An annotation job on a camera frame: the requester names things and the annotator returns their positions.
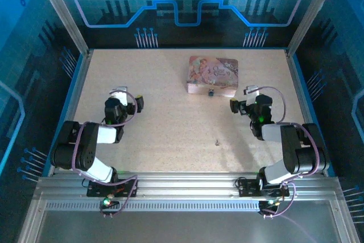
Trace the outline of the pink illustrated tin box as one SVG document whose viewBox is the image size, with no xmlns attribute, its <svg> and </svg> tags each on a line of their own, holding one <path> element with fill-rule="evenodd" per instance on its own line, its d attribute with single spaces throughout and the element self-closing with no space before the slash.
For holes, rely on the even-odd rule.
<svg viewBox="0 0 364 243">
<path fill-rule="evenodd" d="M 207 95 L 210 88 L 214 96 L 234 97 L 239 84 L 239 62 L 211 56 L 191 56 L 187 77 L 187 92 Z"/>
</svg>

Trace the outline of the small lit controller board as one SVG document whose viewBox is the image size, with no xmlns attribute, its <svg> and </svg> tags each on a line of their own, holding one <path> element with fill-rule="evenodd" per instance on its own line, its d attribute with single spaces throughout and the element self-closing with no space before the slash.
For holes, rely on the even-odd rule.
<svg viewBox="0 0 364 243">
<path fill-rule="evenodd" d="M 99 211 L 104 218 L 113 217 L 118 212 L 119 201 L 113 200 L 113 195 L 109 195 L 100 202 Z"/>
<path fill-rule="evenodd" d="M 259 201 L 258 203 L 259 211 L 258 213 L 263 216 L 263 218 L 272 218 L 272 215 L 275 215 L 279 211 L 279 202 L 275 202 L 272 200 L 268 201 Z"/>
</svg>

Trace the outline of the grey metal cover panel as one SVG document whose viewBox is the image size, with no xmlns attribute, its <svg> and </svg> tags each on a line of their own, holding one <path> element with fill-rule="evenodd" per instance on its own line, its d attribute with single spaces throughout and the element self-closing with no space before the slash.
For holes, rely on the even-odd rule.
<svg viewBox="0 0 364 243">
<path fill-rule="evenodd" d="M 99 199 L 66 201 L 99 201 Z M 274 218 L 258 212 L 46 211 L 33 200 L 16 243 L 364 243 L 343 200 L 296 200 Z"/>
</svg>

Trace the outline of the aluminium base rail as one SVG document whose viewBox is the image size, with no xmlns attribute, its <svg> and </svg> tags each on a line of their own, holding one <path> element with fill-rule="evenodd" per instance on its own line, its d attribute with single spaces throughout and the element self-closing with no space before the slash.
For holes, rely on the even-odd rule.
<svg viewBox="0 0 364 243">
<path fill-rule="evenodd" d="M 256 174 L 233 172 L 140 172 L 139 200 L 229 200 L 238 199 L 235 180 Z M 38 180 L 34 200 L 86 199 L 86 181 L 64 171 Z M 297 200 L 340 200 L 344 198 L 338 178 L 313 175 L 294 180 Z"/>
</svg>

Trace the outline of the aluminium frame post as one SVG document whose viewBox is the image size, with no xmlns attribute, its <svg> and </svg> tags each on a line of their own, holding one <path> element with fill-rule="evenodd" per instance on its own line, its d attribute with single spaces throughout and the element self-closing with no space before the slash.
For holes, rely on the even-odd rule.
<svg viewBox="0 0 364 243">
<path fill-rule="evenodd" d="M 68 34 L 72 38 L 80 54 L 82 54 L 83 57 L 88 56 L 89 48 L 64 0 L 49 0 L 49 1 L 52 4 L 53 8 L 55 9 L 59 19 L 62 21 Z"/>
<path fill-rule="evenodd" d="M 312 25 L 315 17 L 322 9 L 324 2 L 326 0 L 311 0 L 300 24 L 297 27 L 288 47 L 287 47 L 287 56 L 292 57 L 296 50 L 298 49 L 299 45 L 303 41 L 303 38 L 307 34 L 310 26 Z"/>
</svg>

